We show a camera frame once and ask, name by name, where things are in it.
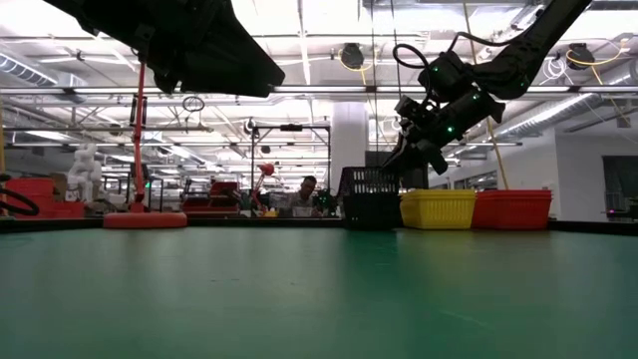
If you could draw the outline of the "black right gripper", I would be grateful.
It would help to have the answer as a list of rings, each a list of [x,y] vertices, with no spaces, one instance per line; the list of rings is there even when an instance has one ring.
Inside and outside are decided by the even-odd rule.
[[[383,162],[383,170],[389,173],[405,173],[422,168],[424,160],[412,144],[427,142],[442,148],[454,140],[461,140],[471,127],[492,117],[502,120],[504,103],[478,89],[470,90],[456,100],[439,107],[431,101],[418,103],[403,96],[397,105],[402,117],[403,136],[399,137],[391,154]]]

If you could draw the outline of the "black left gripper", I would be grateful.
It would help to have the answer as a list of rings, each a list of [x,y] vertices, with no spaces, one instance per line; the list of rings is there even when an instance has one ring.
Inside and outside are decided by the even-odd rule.
[[[265,98],[285,80],[284,71],[236,18],[230,1],[215,1],[207,28],[182,48],[187,22],[182,0],[46,0],[97,36],[105,33],[135,49],[154,71],[156,86],[171,94],[219,93]]]

